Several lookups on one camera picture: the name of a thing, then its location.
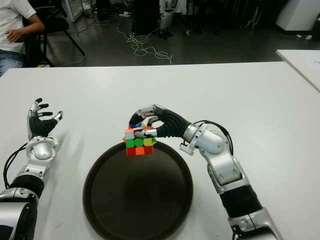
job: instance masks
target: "hand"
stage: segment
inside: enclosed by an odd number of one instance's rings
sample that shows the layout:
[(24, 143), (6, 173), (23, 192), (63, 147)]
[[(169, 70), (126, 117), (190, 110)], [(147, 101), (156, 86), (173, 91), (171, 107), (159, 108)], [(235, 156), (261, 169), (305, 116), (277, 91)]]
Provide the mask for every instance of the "hand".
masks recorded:
[(49, 133), (55, 128), (58, 122), (63, 118), (63, 112), (59, 111), (53, 118), (49, 120), (40, 120), (39, 117), (51, 116), (52, 112), (38, 112), (41, 109), (49, 107), (49, 104), (40, 104), (42, 98), (35, 100), (27, 116), (27, 127), (29, 140), (34, 137), (47, 137)]
[(20, 29), (10, 29), (6, 31), (5, 34), (7, 34), (6, 39), (8, 39), (10, 43), (18, 42), (19, 39), (23, 36), (22, 31)]
[(168, 110), (160, 105), (153, 104), (139, 109), (131, 118), (129, 125), (135, 127), (146, 117), (150, 117), (148, 125), (156, 121), (162, 121), (163, 125), (148, 130), (136, 131), (134, 134), (138, 138), (150, 137), (180, 137), (183, 138), (188, 126), (191, 124), (180, 115)]

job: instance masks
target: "red square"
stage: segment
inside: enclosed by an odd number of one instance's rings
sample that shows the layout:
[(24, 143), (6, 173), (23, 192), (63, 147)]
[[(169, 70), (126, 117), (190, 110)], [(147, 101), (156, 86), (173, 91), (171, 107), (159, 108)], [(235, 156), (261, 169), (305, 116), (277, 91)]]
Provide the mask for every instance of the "red square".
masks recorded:
[(154, 146), (144, 146), (144, 154), (153, 154)]
[(128, 148), (126, 149), (126, 155), (127, 155), (128, 157), (130, 157), (130, 156), (135, 156), (135, 155), (136, 155), (136, 148), (135, 148), (135, 147), (128, 147)]

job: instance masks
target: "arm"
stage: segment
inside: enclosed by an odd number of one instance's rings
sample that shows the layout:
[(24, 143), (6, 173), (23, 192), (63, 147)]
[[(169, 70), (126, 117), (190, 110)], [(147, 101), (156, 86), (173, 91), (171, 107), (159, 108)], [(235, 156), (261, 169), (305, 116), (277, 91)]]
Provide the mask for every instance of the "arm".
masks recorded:
[[(129, 125), (134, 127), (146, 117), (148, 125), (162, 121), (163, 125), (136, 131), (138, 138), (180, 137), (184, 142), (180, 149), (193, 155), (198, 149), (207, 161), (207, 171), (222, 204), (229, 215), (229, 225), (233, 235), (239, 239), (283, 240), (272, 217), (263, 207), (237, 159), (233, 156), (233, 143), (228, 131), (221, 125), (207, 120), (190, 123), (175, 112), (157, 104), (139, 109)], [(211, 131), (207, 124), (217, 126), (219, 131)]]
[(31, 23), (29, 26), (19, 29), (10, 29), (5, 32), (5, 34), (7, 34), (6, 38), (10, 43), (19, 42), (26, 35), (41, 33), (45, 30), (45, 26), (37, 14), (33, 14), (28, 18), (28, 21)]
[(60, 111), (52, 119), (39, 119), (39, 117), (53, 114), (38, 112), (49, 106), (39, 104), (41, 101), (41, 98), (37, 99), (29, 109), (27, 117), (29, 142), (18, 150), (25, 149), (28, 163), (18, 172), (11, 184), (7, 181), (10, 158), (4, 167), (3, 178), (6, 190), (0, 192), (1, 240), (32, 240), (34, 238), (39, 198), (48, 181), (58, 146), (57, 140), (48, 137), (48, 134), (63, 117)]

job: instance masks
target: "white table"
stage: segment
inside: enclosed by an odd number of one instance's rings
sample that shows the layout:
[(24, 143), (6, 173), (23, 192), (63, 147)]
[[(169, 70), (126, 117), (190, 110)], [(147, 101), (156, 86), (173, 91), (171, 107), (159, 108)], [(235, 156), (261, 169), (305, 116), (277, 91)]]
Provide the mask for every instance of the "white table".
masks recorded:
[[(30, 103), (64, 111), (52, 132), (61, 146), (38, 208), (36, 240), (100, 240), (84, 215), (82, 192), (93, 163), (121, 141), (131, 115), (158, 103), (190, 121), (226, 127), (235, 156), (284, 239), (320, 234), (320, 94), (285, 62), (176, 66), (11, 69), (0, 78), (1, 164), (27, 140)], [(227, 214), (196, 152), (162, 142), (187, 162), (194, 196), (172, 240), (231, 239)], [(9, 181), (26, 162), (20, 154)]]
[(276, 53), (320, 93), (320, 50), (277, 50)]

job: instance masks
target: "dark floor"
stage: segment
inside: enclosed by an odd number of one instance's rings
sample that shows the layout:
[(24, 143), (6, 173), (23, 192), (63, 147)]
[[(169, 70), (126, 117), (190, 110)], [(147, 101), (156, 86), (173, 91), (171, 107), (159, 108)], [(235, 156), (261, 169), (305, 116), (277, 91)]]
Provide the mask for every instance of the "dark floor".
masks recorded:
[[(76, 23), (70, 23), (69, 32), (75, 38), (77, 31), (90, 25), (96, 17), (80, 17)], [(131, 20), (120, 21), (116, 17), (109, 21), (96, 21), (91, 27), (78, 34), (77, 41), (86, 50), (86, 58), (81, 63), (69, 67), (83, 66), (139, 66), (168, 65), (166, 59), (157, 59), (153, 55), (135, 56), (130, 43), (126, 43), (123, 35), (129, 35)], [(308, 49), (320, 50), (320, 42), (306, 40), (305, 36), (283, 35), (273, 27), (225, 29), (221, 35), (214, 35), (210, 26), (202, 30), (201, 35), (192, 32), (185, 35), (182, 23), (174, 22), (171, 31), (174, 36), (164, 40), (157, 34), (149, 37), (144, 47), (154, 46), (158, 52), (173, 55), (172, 62), (181, 64), (211, 64), (211, 63), (243, 63), (280, 61), (277, 49)], [(76, 62), (82, 59), (80, 52), (72, 45), (63, 33), (49, 35), (48, 58), (56, 66)]]

